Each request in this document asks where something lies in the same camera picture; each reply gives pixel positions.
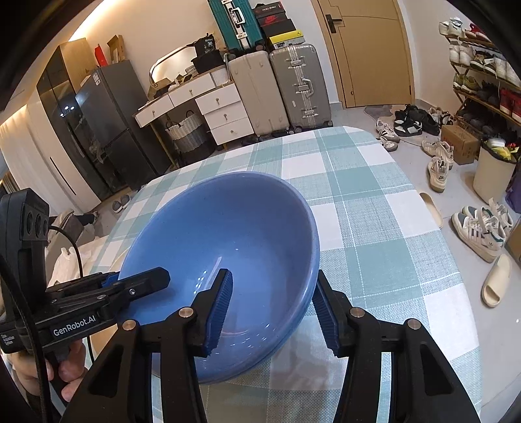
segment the wooden door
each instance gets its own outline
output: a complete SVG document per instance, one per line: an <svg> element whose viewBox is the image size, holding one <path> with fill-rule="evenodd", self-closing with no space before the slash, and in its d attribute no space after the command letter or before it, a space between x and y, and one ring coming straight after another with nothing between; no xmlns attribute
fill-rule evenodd
<svg viewBox="0 0 521 423"><path fill-rule="evenodd" d="M312 2L344 106L411 103L411 54L396 0Z"/></svg>

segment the purple bag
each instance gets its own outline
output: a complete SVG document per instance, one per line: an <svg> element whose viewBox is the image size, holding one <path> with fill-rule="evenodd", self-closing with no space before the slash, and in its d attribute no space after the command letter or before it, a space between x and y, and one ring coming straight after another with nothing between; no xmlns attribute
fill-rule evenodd
<svg viewBox="0 0 521 423"><path fill-rule="evenodd" d="M506 202L516 213L521 213L521 169L517 170L514 182L507 190Z"/></svg>

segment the blue bowl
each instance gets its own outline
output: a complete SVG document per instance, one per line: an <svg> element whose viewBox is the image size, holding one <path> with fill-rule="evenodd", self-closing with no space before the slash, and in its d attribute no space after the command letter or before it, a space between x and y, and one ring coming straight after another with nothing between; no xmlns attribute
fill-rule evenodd
<svg viewBox="0 0 521 423"><path fill-rule="evenodd" d="M208 289L220 268L233 274L233 295L217 348L196 358L200 383L234 378L271 357L311 302L320 248L306 200L265 173L208 179L159 210L130 249L119 278L161 266L168 288L130 304L124 318L164 320ZM159 375L159 360L153 360Z"/></svg>

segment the plaid tablecloth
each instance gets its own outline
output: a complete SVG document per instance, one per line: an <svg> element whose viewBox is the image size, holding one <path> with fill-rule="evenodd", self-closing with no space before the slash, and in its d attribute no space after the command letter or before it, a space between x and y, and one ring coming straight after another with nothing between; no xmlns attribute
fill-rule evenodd
<svg viewBox="0 0 521 423"><path fill-rule="evenodd" d="M481 361L460 272L413 185L373 135L337 127L285 136L187 166L150 182L114 227L93 271L108 271L153 213L188 187L234 171L279 176L313 210L320 267L354 306L396 323L419 319L481 408ZM229 382L201 386L209 423L330 423L347 359L326 348L313 305L273 358ZM390 356L382 358L379 422L388 421ZM153 381L160 420L159 381Z"/></svg>

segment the white trash can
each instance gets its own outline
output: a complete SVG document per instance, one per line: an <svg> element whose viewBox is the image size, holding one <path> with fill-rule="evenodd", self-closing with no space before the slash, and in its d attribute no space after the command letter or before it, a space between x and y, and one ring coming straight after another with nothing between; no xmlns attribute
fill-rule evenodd
<svg viewBox="0 0 521 423"><path fill-rule="evenodd" d="M478 168L474 176L474 190L485 203L491 198L500 201L515 168L516 162L506 161L488 146L481 144Z"/></svg>

